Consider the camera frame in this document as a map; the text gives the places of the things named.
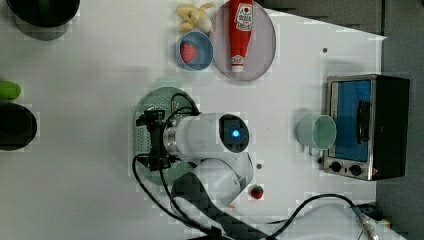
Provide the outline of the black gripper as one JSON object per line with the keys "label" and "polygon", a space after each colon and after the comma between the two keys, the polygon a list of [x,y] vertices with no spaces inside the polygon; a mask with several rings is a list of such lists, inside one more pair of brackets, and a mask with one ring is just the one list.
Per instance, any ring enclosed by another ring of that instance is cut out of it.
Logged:
{"label": "black gripper", "polygon": [[169,122],[165,119],[164,110],[145,110],[136,120],[136,126],[145,126],[150,136],[151,149],[148,154],[142,153],[136,159],[150,171],[159,171],[171,167],[177,157],[165,148],[163,135]]}

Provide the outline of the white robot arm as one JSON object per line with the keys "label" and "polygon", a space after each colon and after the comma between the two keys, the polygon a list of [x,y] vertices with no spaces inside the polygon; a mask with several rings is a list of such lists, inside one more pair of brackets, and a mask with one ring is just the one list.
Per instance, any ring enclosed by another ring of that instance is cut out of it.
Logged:
{"label": "white robot arm", "polygon": [[[319,194],[306,199],[285,220],[260,223],[230,204],[248,187],[254,166],[247,152],[249,130],[232,114],[202,114],[181,107],[143,111],[135,125],[151,142],[132,163],[159,174],[174,219],[204,233],[192,240],[408,240],[367,216],[349,198]],[[342,200],[303,209],[315,200]]]}

